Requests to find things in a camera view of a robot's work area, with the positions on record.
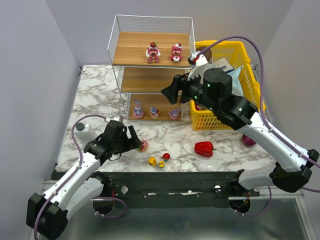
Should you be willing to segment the pink strawberry cake toy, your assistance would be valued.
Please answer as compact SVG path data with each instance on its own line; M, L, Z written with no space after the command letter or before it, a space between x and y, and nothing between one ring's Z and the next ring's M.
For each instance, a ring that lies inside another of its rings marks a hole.
M141 140L140 142L141 142L141 145L137 148L137 150L143 153L148 149L149 144L146 140Z

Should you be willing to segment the pink bear cake toy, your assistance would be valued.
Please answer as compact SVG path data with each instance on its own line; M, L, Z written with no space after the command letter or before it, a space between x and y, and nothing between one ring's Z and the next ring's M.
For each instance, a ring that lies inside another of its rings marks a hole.
M176 43L174 46L172 46L170 60L174 63L180 62L182 60L182 49L181 43Z

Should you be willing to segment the purple bunny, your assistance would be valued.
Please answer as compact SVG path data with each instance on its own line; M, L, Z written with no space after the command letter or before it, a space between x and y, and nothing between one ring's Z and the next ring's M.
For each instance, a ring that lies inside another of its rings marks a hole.
M143 111L143 109L141 107L142 101L135 99L134 103L135 103L135 107L134 107L134 109L132 111L132 116L135 119L141 119L145 115L145 113L144 113L144 111Z

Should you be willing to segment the purple bunny figure toy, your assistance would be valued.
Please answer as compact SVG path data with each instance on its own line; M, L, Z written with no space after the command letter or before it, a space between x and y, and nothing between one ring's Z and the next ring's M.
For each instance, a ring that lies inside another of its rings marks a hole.
M180 117L180 113L181 113L181 109L180 108L175 108L175 109L172 109L168 112L168 117L171 119L171 120L177 120L179 117Z

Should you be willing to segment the red strawberry toy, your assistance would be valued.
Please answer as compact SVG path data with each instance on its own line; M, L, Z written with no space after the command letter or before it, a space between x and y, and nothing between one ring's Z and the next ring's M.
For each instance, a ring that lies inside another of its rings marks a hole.
M171 156L170 156L169 153L164 153L161 158L162 158L165 162L167 162L167 161L171 158Z

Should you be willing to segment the purple bunny donut toy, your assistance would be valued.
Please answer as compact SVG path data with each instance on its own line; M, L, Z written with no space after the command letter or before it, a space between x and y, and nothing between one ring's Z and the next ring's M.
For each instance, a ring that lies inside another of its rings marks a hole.
M159 110L156 107L151 106L149 110L149 115L151 118L157 119L159 117Z

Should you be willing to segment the pink bear strawberry toy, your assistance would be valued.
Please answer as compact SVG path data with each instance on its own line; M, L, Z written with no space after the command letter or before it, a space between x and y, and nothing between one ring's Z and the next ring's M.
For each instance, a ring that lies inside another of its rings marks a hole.
M148 45L148 48L145 51L145 56L146 56L148 64L160 62L161 53L160 53L160 51L157 47L157 44L155 42L151 42Z

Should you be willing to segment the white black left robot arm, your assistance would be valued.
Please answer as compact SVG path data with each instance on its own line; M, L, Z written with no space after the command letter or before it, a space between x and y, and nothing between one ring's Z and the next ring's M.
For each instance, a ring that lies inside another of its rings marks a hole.
M65 230L69 218L89 200L98 197L105 186L93 174L112 156L138 149L141 140L132 125L120 118L107 121L104 131L89 136L84 148L76 144L79 159L52 187L34 193L27 202L26 224L40 235L56 240Z

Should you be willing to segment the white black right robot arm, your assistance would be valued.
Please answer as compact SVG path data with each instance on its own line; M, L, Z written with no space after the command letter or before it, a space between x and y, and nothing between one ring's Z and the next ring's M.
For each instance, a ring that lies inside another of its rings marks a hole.
M209 68L196 77L191 77L191 73L175 75L171 85L161 93L172 105L193 100L213 112L223 124L251 138L275 159L276 164L269 167L240 170L233 181L236 188L276 186L288 193L302 189L311 178L311 167L317 164L319 153L306 150L277 132L253 103L234 95L232 89L230 75L221 68Z

